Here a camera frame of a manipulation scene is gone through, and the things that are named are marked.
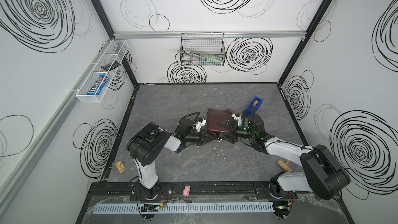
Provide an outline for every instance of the blue block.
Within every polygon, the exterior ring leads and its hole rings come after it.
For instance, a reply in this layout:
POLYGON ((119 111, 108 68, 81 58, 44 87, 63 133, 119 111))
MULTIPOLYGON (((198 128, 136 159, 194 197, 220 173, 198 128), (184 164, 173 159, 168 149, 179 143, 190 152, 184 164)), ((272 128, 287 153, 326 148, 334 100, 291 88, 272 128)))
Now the blue block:
POLYGON ((243 112, 243 115, 244 115, 244 116, 247 117, 247 116, 253 114, 253 110, 252 110, 252 109, 250 110, 249 113, 248 113, 248 111, 249 111, 249 109, 251 108, 251 105, 252 105, 255 101, 258 101, 258 103, 257 103, 257 105, 256 105, 256 112, 257 112, 258 108, 260 108, 261 103, 263 102, 263 100, 256 96, 256 97, 254 97, 254 99, 251 101, 251 103, 250 103, 249 106, 246 108, 246 110, 243 112))

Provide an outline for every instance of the black cable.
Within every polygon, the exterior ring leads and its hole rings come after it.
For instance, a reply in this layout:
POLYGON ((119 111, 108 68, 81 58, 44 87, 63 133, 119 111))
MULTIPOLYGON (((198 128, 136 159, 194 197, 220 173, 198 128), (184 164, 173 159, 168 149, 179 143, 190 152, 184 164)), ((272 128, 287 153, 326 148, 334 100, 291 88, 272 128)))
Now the black cable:
POLYGON ((146 217, 142 215, 142 213, 141 213, 141 211, 140 211, 140 207, 138 206, 138 192, 137 192, 137 183, 138 183, 138 180, 137 180, 137 181, 135 181, 135 184, 134 184, 135 203, 137 204, 138 213, 140 214, 141 218, 145 220, 145 218, 146 218, 146 217))
POLYGON ((140 177, 140 176, 133 177, 129 182, 131 182, 132 180, 134 180, 134 179, 136 179, 138 177, 140 177))
POLYGON ((179 122, 178 122, 178 124, 177 124, 177 128, 176 128, 176 130, 175 130, 173 133, 174 133, 174 134, 176 133, 176 131, 178 130, 178 127, 180 126, 182 120, 184 120, 185 118, 187 118, 187 117, 189 117, 189 116, 192 116, 192 115, 196 115, 196 117, 195 117, 195 122, 193 123, 194 125, 196 125, 196 122, 197 122, 197 119, 198 119, 198 117, 199 117, 199 115, 200 115, 200 112, 192 112, 192 113, 187 114, 187 115, 185 115, 184 117, 182 117, 182 118, 179 120, 179 122))
MULTIPOLYGON (((314 150, 314 149, 312 149, 312 148, 311 148, 311 149, 310 149, 310 148, 306 148, 306 147, 304 147, 304 146, 300 146, 300 145, 298 145, 298 144, 291 143, 291 142, 286 142, 286 141, 282 141, 282 140, 278 140, 278 141, 271 142, 271 143, 267 144, 267 145, 264 147, 264 150, 265 150, 268 146, 270 146, 271 144, 274 144, 274 143, 287 143, 287 144, 292 144, 292 145, 294 145, 294 146, 297 146, 297 147, 299 147, 299 148, 301 148, 301 149, 306 149, 306 150, 314 151, 314 152, 316 152, 319 156, 321 156, 323 159, 325 159, 326 162, 328 162, 328 163, 330 164, 330 161, 329 161, 321 152, 318 152, 317 150, 314 150)), ((336 174, 336 172, 334 171, 334 169, 332 169, 332 171, 333 171, 333 173, 334 173, 334 176, 336 177, 337 185, 339 186, 339 191, 340 191, 340 198, 341 198, 341 200, 340 200, 340 201, 337 201, 337 199, 336 199, 334 196, 333 196, 333 199, 334 199, 336 202, 341 202, 341 201, 343 200, 343 192, 341 191, 340 181, 339 181, 339 178, 337 177, 337 174, 336 174)))
POLYGON ((249 144, 246 144, 245 142, 243 142, 243 140, 242 140, 242 138, 240 138, 240 141, 244 144, 244 145, 247 145, 248 147, 251 147, 251 148, 253 148, 251 145, 249 145, 249 144))
POLYGON ((249 142, 250 142, 250 146, 253 147, 256 151, 258 152, 263 152, 264 149, 262 148, 262 145, 256 140, 256 137, 254 137, 253 139, 253 135, 255 135, 255 131, 256 131, 256 106, 255 105, 251 105, 251 108, 249 109, 249 112, 253 110, 253 129, 251 130, 251 133, 249 135, 249 142))

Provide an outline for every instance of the aluminum rail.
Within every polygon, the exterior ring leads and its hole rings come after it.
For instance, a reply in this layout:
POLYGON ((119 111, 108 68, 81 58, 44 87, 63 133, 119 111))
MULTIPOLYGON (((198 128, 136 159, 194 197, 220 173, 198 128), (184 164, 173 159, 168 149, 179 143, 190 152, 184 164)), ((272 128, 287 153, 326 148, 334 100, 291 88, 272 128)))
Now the aluminum rail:
POLYGON ((185 33, 195 33, 195 38, 210 38, 211 33, 214 35, 217 33, 224 33, 224 38, 275 38, 275 37, 298 37, 305 38, 307 32, 303 30, 291 30, 291 31, 159 31, 159 32, 148 32, 148 31, 134 31, 134 32, 115 32, 115 39, 141 39, 141 38, 181 38, 185 33))

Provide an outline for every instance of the table surface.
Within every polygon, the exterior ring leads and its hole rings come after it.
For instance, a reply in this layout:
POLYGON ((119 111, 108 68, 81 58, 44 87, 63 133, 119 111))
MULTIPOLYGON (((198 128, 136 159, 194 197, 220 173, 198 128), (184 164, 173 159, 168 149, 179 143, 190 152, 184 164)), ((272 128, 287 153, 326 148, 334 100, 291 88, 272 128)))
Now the table surface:
MULTIPOLYGON (((138 175, 126 145, 149 122, 172 132, 188 113, 201 112, 200 117, 207 119, 208 108, 241 112, 255 96, 263 99, 257 114, 263 119, 266 131, 302 145, 276 84, 141 85, 108 182, 127 182, 138 175), (115 166, 118 161, 126 167, 122 173, 115 166)), ((187 147, 180 153, 164 148, 155 166, 160 181, 265 181, 283 171, 277 165, 279 159, 256 152, 240 141, 231 144, 214 140, 203 146, 187 147)), ((293 172, 302 171, 294 163, 289 163, 289 167, 293 172)))

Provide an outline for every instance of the white wall panel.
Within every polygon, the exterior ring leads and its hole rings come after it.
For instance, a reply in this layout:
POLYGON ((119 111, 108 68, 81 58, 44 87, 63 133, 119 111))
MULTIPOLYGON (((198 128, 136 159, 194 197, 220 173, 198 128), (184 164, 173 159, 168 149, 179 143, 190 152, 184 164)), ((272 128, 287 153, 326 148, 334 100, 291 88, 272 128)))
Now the white wall panel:
MULTIPOLYGON (((306 12, 310 19, 321 1, 316 0, 306 12)), ((308 2, 311 0, 101 0, 115 31, 166 31, 169 23, 171 31, 298 30, 296 17, 308 2), (162 15, 158 22, 155 16, 151 18, 156 14, 162 15)))
POLYGON ((0 5, 1 189, 107 35, 89 0, 0 0, 0 5))
POLYGON ((240 38, 230 45, 234 40, 224 39, 227 56, 224 66, 179 65, 180 39, 129 39, 127 42, 140 83, 277 82, 301 39, 240 38), (242 49, 235 52, 234 45, 242 49))
POLYGON ((397 1, 337 0, 283 85, 309 144, 350 174, 343 200, 355 223, 396 222, 397 1))

